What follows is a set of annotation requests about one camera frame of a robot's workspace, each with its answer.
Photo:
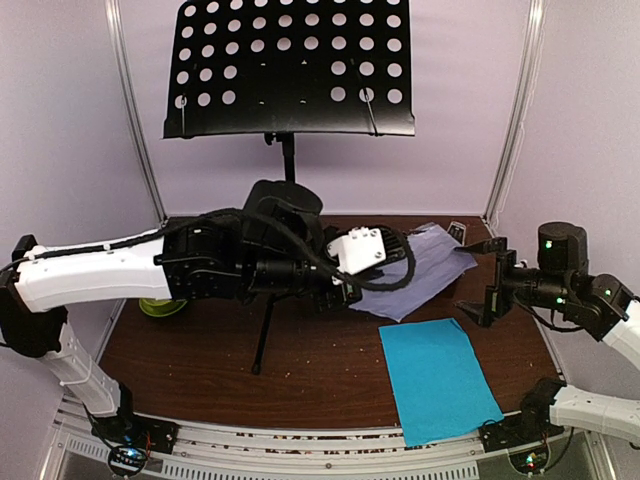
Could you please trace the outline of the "lilac sheet music paper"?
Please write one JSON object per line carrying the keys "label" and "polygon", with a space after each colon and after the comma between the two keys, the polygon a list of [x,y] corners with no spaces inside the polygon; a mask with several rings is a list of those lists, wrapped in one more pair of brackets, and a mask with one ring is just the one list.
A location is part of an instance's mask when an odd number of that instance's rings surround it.
{"label": "lilac sheet music paper", "polygon": [[416,259],[409,285],[392,292],[363,290],[362,299],[351,310],[401,322],[477,266],[471,254],[456,250],[459,243],[436,223],[421,225],[408,242]]}

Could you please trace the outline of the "black perforated music stand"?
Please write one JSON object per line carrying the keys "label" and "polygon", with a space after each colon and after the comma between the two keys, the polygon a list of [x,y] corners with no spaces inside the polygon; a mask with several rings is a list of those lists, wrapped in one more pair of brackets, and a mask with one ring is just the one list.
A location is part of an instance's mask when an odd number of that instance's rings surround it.
{"label": "black perforated music stand", "polygon": [[[259,134],[282,148],[278,181],[300,185],[297,135],[411,136],[411,94],[404,1],[187,1],[163,135]],[[378,267],[353,275],[362,291],[383,290]]]}

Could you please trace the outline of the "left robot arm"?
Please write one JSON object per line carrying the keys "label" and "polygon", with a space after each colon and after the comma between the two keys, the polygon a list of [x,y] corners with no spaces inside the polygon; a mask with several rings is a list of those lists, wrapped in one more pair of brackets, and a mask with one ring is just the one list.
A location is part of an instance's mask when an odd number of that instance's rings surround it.
{"label": "left robot arm", "polygon": [[323,309],[350,305],[361,287],[344,267],[341,235],[320,221],[322,204],[286,181],[257,182],[242,208],[169,219],[137,236],[69,247],[20,239],[1,271],[1,335],[43,362],[123,444],[144,433],[130,390],[80,345],[71,304],[112,299],[230,299],[311,295]]}

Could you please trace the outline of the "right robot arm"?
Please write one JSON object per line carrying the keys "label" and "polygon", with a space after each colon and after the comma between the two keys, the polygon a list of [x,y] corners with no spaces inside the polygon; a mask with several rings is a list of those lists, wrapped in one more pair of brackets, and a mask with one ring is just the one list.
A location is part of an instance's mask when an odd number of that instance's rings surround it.
{"label": "right robot arm", "polygon": [[[518,306],[532,317],[539,309],[558,312],[569,327],[547,320],[556,332],[584,331],[639,364],[639,297],[611,274],[589,272],[587,232],[572,223],[555,221],[537,230],[537,267],[517,264],[517,253],[504,237],[464,247],[464,252],[495,257],[494,281],[481,303],[456,306],[474,323],[488,328]],[[639,444],[639,403],[595,394],[564,381],[543,378],[526,394],[513,420],[485,426],[491,441],[500,437],[521,442],[541,441],[557,429],[574,427]]]}

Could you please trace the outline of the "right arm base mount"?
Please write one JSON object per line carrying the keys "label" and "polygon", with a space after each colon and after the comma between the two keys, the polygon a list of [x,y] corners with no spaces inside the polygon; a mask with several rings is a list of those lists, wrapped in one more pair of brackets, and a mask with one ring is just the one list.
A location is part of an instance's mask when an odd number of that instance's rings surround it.
{"label": "right arm base mount", "polygon": [[533,477],[546,473],[561,457],[553,457],[550,440],[563,435],[565,429],[550,424],[536,426],[517,413],[501,421],[485,421],[478,433],[485,453],[504,450],[516,473]]}

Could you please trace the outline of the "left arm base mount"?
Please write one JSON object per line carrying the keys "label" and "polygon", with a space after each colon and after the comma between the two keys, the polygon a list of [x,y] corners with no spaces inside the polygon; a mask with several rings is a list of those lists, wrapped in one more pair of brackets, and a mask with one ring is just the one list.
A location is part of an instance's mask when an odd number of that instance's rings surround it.
{"label": "left arm base mount", "polygon": [[131,418],[96,417],[85,410],[91,433],[107,447],[107,466],[113,474],[130,478],[140,474],[153,453],[173,452],[179,425],[133,414]]}

